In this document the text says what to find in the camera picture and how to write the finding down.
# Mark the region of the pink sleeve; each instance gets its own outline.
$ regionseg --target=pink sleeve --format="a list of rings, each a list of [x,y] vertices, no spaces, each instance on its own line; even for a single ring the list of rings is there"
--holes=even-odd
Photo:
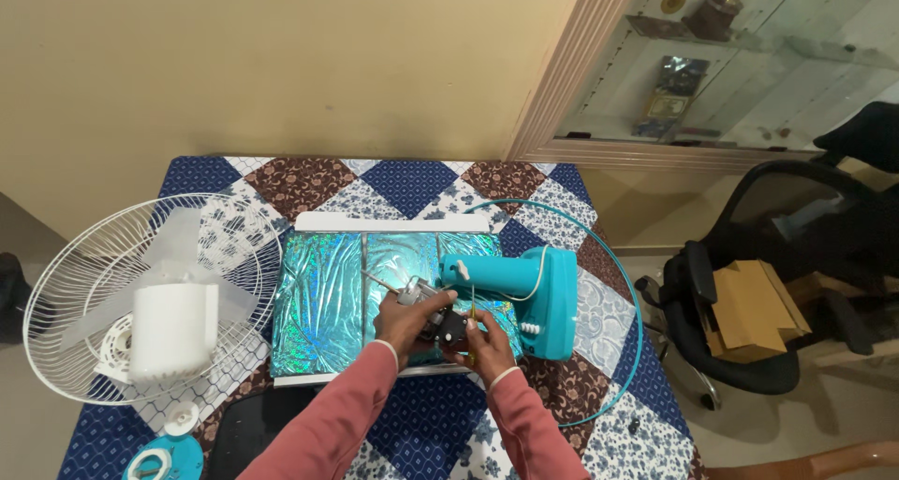
[[[397,381],[397,358],[379,342],[320,392],[238,477],[341,478]]]
[[[558,423],[528,386],[520,369],[509,372],[487,393],[487,406],[500,429],[515,471],[522,480],[590,478]]]

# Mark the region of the chair wheel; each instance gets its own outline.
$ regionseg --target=chair wheel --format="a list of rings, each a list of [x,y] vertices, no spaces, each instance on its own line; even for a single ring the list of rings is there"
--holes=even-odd
[[[711,410],[712,412],[715,410],[715,401],[712,399],[712,394],[703,394],[700,398],[700,403],[706,407],[706,410]]]

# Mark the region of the table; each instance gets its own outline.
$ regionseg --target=table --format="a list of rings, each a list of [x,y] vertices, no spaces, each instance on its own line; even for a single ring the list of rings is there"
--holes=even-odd
[[[159,197],[220,192],[260,208],[283,236],[303,211],[363,218],[440,218],[490,199],[531,199],[592,225],[596,212],[572,164],[412,162],[323,158],[179,157]],[[592,238],[567,220],[517,204],[482,208],[506,256],[550,244],[577,252],[578,320],[568,361],[524,358],[521,367],[558,421],[597,412],[617,394],[641,349],[627,392],[599,418],[563,428],[596,478],[703,478],[705,470],[644,333],[637,344],[626,282]],[[60,479],[119,478],[131,457],[161,430],[170,405],[192,399],[204,421],[194,432],[207,454],[224,408],[272,385],[268,345],[257,341],[208,382],[139,405],[84,405]],[[634,421],[638,421],[636,430]],[[517,478],[474,375],[400,378],[363,442],[347,478]]]

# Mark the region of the person's left hand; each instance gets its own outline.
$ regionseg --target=person's left hand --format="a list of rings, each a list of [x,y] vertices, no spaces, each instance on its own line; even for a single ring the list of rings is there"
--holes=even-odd
[[[409,363],[409,353],[433,348],[432,342],[416,340],[421,328],[428,322],[432,313],[456,302],[455,290],[440,292],[420,303],[403,306],[397,302],[397,295],[388,292],[377,308],[375,317],[375,339],[384,340],[397,351],[399,370],[405,369]]]

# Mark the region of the white wire fan guard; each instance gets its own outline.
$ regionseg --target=white wire fan guard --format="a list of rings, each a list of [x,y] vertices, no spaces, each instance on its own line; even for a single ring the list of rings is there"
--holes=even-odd
[[[219,321],[219,338],[212,366],[190,379],[165,384],[125,384],[96,370],[109,361],[113,336],[122,336],[119,319],[60,352],[62,333],[108,296],[148,269],[141,256],[158,226],[177,207],[200,210],[197,264],[258,297],[249,318],[241,323]],[[186,387],[226,359],[245,355],[245,342],[260,340],[269,322],[280,271],[281,246],[271,219],[246,202],[221,194],[182,194],[147,201],[97,222],[81,233],[40,276],[25,311],[25,351],[35,374],[48,387],[71,399],[94,405],[131,405]],[[129,317],[131,310],[122,310]],[[127,368],[127,352],[112,357]]]

